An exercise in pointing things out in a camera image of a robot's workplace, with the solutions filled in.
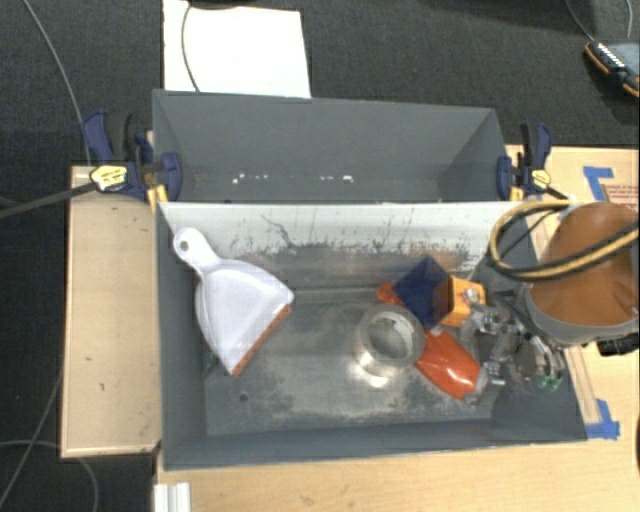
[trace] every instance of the orange plastic piece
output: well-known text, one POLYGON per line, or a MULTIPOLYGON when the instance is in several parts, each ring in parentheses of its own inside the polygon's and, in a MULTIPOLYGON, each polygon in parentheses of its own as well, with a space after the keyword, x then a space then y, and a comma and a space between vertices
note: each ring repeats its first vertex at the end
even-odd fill
POLYGON ((435 336, 425 329, 425 349, 416 367, 445 393, 462 400, 473 393, 480 365, 448 332, 435 336))
POLYGON ((486 304, 484 287, 455 276, 442 282, 435 290, 434 302, 439 325, 460 327, 471 314, 471 305, 486 304))
POLYGON ((378 288, 376 296, 380 302, 385 304, 395 304, 396 306, 406 307, 400 297, 396 295, 396 292, 393 291, 393 283, 391 281, 382 283, 380 288, 378 288))

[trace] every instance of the dustpan handle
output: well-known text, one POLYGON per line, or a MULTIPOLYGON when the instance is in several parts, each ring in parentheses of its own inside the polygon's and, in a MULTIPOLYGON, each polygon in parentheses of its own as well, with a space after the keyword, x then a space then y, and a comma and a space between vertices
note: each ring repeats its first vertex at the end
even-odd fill
POLYGON ((222 259, 213 252, 204 235, 195 228, 182 228, 173 237, 173 249, 178 257, 193 270, 203 276, 211 267, 220 264, 222 259))

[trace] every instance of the clamp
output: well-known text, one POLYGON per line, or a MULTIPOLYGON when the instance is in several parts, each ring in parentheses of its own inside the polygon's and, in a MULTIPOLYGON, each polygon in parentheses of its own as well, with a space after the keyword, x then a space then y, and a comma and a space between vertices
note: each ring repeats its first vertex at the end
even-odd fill
POLYGON ((97 110, 82 122, 85 144, 100 164, 91 172, 91 181, 100 192, 117 192, 143 202, 149 189, 162 184, 168 199, 177 200, 182 188, 178 155, 166 152, 154 162, 153 148, 144 134, 129 137, 130 120, 130 113, 109 115, 97 110))
POLYGON ((520 125, 524 153, 518 152, 518 165, 514 166, 509 156, 498 159, 496 185, 502 200, 520 200, 534 194, 548 193, 558 199, 566 196, 553 189, 551 176, 544 166, 551 153, 551 132, 542 123, 535 130, 529 125, 520 125))

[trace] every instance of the tape roll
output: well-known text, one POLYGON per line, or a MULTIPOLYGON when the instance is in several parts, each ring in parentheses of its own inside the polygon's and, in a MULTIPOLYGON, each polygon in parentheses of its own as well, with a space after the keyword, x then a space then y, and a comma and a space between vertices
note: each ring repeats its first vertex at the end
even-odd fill
POLYGON ((355 358, 368 373, 393 377, 424 352, 424 329, 408 309, 377 304, 364 314, 354 336, 355 358))

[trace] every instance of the white dustpan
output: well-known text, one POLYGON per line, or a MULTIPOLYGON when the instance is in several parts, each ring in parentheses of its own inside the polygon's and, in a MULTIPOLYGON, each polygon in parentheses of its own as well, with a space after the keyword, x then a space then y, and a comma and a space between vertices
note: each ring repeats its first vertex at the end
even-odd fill
POLYGON ((205 340, 231 375, 238 375, 290 312, 293 292, 268 272, 223 260, 194 228, 173 238, 176 254, 200 277, 196 316, 205 340))

